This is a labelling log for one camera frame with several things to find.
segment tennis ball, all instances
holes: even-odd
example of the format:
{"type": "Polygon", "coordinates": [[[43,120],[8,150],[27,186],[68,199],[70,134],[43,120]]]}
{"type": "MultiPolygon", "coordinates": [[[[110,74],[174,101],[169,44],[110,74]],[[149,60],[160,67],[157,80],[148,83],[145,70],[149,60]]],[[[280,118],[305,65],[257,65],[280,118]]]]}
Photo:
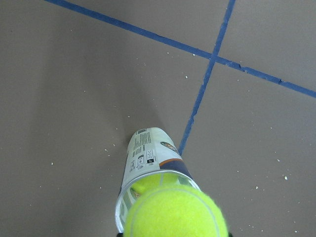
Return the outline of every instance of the tennis ball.
{"type": "Polygon", "coordinates": [[[178,176],[173,173],[158,173],[146,176],[132,185],[132,189],[142,195],[144,192],[162,184],[175,184],[178,176]]]}
{"type": "Polygon", "coordinates": [[[219,207],[203,192],[162,185],[140,196],[128,212],[124,237],[227,237],[219,207]]]}

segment white container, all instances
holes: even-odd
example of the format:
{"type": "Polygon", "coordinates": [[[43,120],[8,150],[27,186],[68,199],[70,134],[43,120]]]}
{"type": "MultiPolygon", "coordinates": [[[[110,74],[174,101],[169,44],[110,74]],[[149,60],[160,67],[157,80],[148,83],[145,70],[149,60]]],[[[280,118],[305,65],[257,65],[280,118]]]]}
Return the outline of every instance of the white container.
{"type": "Polygon", "coordinates": [[[173,141],[162,129],[152,127],[138,130],[128,144],[123,182],[116,203],[115,221],[120,233],[124,232],[128,211],[138,197],[131,186],[138,180],[157,173],[176,174],[176,183],[199,190],[173,141]]]}

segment tiled floor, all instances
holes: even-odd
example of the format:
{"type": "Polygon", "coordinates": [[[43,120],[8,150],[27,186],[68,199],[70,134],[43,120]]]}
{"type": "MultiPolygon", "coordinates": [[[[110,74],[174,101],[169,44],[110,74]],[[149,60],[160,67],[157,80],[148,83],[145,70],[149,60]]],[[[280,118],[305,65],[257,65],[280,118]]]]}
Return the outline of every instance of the tiled floor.
{"type": "Polygon", "coordinates": [[[314,1],[49,1],[1,3],[0,236],[115,236],[151,126],[235,237],[315,234],[314,1]]]}

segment floor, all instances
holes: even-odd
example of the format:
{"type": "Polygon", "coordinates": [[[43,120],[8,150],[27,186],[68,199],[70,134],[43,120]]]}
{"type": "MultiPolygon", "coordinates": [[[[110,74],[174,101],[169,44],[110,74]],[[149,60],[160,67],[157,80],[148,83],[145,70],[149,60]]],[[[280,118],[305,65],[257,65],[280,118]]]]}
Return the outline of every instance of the floor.
{"type": "Polygon", "coordinates": [[[0,12],[2,237],[116,236],[128,141],[153,126],[235,237],[315,234],[315,1],[0,12]]]}

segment blue line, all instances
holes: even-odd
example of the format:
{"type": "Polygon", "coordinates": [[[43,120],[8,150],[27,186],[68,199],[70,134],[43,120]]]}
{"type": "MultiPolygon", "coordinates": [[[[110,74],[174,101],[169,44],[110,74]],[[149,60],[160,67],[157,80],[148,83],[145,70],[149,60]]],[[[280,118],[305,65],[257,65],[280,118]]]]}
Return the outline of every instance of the blue line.
{"type": "Polygon", "coordinates": [[[210,59],[211,56],[212,56],[212,54],[209,53],[209,52],[203,51],[203,50],[198,49],[198,48],[194,48],[192,46],[189,46],[187,44],[175,41],[173,39],[169,39],[169,38],[166,38],[166,37],[159,36],[159,35],[157,35],[157,34],[155,34],[153,32],[144,30],[144,29],[139,28],[137,26],[128,24],[126,22],[120,21],[118,19],[109,17],[107,15],[101,14],[101,13],[96,12],[96,11],[92,11],[90,9],[84,8],[82,6],[79,6],[79,5],[76,5],[76,4],[64,1],[64,0],[45,0],[45,1],[53,3],[53,4],[58,5],[58,6],[62,6],[64,8],[67,8],[69,10],[72,10],[72,11],[75,11],[75,12],[78,12],[78,13],[81,13],[83,15],[92,17],[94,19],[97,19],[97,20],[109,23],[111,25],[120,27],[122,29],[134,32],[134,33],[136,33],[138,35],[145,36],[147,38],[156,40],[156,41],[161,42],[161,43],[165,43],[165,44],[170,45],[170,46],[172,46],[174,48],[181,49],[183,51],[186,51],[186,52],[198,55],[198,56],[203,57],[203,58],[210,59]]]}
{"type": "Polygon", "coordinates": [[[251,75],[253,75],[255,77],[259,77],[261,79],[264,79],[264,80],[273,82],[275,84],[284,86],[284,87],[289,88],[291,90],[295,90],[295,91],[300,92],[302,94],[309,95],[309,96],[311,96],[313,98],[316,98],[316,91],[309,90],[307,88],[301,87],[301,86],[293,84],[291,82],[283,81],[280,78],[277,78],[277,77],[274,77],[274,76],[270,76],[270,75],[268,75],[266,73],[260,72],[258,70],[253,69],[253,68],[242,67],[239,63],[236,63],[236,62],[233,62],[233,61],[229,61],[229,60],[227,60],[225,58],[221,58],[221,57],[218,57],[218,56],[216,57],[216,62],[220,63],[222,65],[228,66],[230,68],[234,68],[234,69],[237,69],[239,71],[251,74],[251,75]]]}
{"type": "Polygon", "coordinates": [[[231,15],[232,15],[234,4],[235,4],[235,0],[230,0],[229,3],[228,3],[227,10],[226,10],[226,13],[225,13],[225,16],[224,16],[224,20],[223,20],[221,29],[219,31],[219,34],[217,36],[216,44],[214,46],[212,57],[210,58],[208,67],[207,67],[205,75],[204,75],[203,84],[202,84],[202,86],[199,89],[199,92],[198,92],[198,95],[197,95],[197,99],[196,99],[196,101],[194,103],[194,106],[193,106],[193,109],[192,109],[189,121],[187,123],[186,129],[184,131],[184,134],[182,136],[182,139],[181,139],[181,142],[180,142],[180,145],[179,145],[179,154],[180,155],[182,155],[182,152],[183,152],[183,150],[184,150],[184,148],[186,146],[186,143],[187,143],[187,139],[188,139],[188,137],[189,137],[189,135],[191,133],[191,129],[192,129],[192,126],[193,126],[193,123],[194,123],[194,117],[198,113],[199,106],[201,104],[201,101],[203,99],[203,96],[204,96],[207,84],[208,84],[209,79],[211,77],[212,70],[213,70],[213,67],[215,65],[217,55],[219,53],[219,50],[221,48],[221,45],[222,45],[222,42],[223,42],[223,39],[224,39],[224,36],[225,36],[225,32],[226,32],[226,29],[227,29],[227,26],[228,26],[229,19],[230,19],[231,15]]]}

